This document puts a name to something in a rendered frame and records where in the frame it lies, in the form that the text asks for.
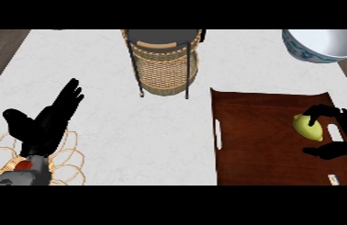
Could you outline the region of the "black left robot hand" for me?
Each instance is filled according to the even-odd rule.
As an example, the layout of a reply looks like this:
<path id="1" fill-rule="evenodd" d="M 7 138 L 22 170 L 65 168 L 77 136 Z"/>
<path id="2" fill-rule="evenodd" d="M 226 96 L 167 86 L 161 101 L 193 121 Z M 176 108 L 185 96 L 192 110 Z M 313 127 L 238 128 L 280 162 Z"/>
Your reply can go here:
<path id="1" fill-rule="evenodd" d="M 72 78 L 53 104 L 41 110 L 35 118 L 15 108 L 3 112 L 3 118 L 9 124 L 9 135 L 22 142 L 22 157 L 31 155 L 47 157 L 56 151 L 83 98 L 78 80 Z"/>

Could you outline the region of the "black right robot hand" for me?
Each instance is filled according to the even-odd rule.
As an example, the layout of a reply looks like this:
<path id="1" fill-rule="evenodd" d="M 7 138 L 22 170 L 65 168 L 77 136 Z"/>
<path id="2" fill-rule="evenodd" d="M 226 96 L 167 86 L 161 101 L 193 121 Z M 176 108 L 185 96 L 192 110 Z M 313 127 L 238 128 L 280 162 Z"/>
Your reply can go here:
<path id="1" fill-rule="evenodd" d="M 347 135 L 347 109 L 338 109 L 337 107 L 326 106 L 323 104 L 311 106 L 304 112 L 304 116 L 310 116 L 309 126 L 313 126 L 320 116 L 337 119 L 343 132 Z M 347 155 L 347 141 L 332 141 L 320 147 L 306 147 L 303 152 L 314 157 L 320 157 L 323 160 L 332 160 L 343 155 Z"/>

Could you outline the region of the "yellow lemon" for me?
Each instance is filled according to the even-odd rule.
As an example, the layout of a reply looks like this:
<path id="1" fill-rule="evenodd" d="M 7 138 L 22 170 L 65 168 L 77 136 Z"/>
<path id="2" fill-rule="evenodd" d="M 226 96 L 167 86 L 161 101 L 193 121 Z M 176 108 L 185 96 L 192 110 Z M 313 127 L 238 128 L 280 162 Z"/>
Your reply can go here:
<path id="1" fill-rule="evenodd" d="M 313 125 L 309 125 L 310 116 L 298 114 L 292 117 L 292 127 L 303 137 L 313 141 L 322 141 L 322 125 L 319 121 L 314 121 Z"/>

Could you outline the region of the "brown wooden tray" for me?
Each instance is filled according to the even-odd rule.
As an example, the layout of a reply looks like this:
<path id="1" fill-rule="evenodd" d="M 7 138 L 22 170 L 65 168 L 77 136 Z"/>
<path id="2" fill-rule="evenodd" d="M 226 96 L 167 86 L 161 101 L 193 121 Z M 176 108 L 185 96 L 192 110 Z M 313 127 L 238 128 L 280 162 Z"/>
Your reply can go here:
<path id="1" fill-rule="evenodd" d="M 303 152 L 329 143 L 331 135 L 311 141 L 292 127 L 295 115 L 334 104 L 331 96 L 210 93 L 217 184 L 328 186 L 334 176 L 347 186 L 347 155 L 325 160 Z"/>

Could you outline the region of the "small red round object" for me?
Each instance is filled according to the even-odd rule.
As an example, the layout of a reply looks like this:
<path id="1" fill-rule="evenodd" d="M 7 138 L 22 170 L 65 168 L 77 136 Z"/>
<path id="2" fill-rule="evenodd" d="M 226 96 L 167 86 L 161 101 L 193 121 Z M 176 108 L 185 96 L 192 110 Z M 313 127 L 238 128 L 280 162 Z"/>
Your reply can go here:
<path id="1" fill-rule="evenodd" d="M 32 162 L 31 161 L 21 161 L 15 166 L 16 170 L 29 170 L 31 168 L 32 168 Z"/>

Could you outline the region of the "white bowl blue pattern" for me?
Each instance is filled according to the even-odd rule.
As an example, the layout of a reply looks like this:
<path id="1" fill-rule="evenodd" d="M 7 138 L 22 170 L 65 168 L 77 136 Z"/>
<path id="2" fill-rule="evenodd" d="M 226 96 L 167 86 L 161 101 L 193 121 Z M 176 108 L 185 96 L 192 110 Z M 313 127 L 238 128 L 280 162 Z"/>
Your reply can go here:
<path id="1" fill-rule="evenodd" d="M 347 60 L 347 29 L 283 29 L 282 40 L 289 55 L 300 61 Z"/>

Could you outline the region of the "wicker tiered basket black frame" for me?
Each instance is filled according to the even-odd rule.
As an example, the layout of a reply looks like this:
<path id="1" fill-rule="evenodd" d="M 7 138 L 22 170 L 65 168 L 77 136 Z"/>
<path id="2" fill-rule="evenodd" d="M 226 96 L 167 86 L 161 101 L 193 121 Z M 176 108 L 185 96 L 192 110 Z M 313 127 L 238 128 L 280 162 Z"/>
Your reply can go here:
<path id="1" fill-rule="evenodd" d="M 122 29 L 140 96 L 189 92 L 198 73 L 196 48 L 204 29 Z"/>

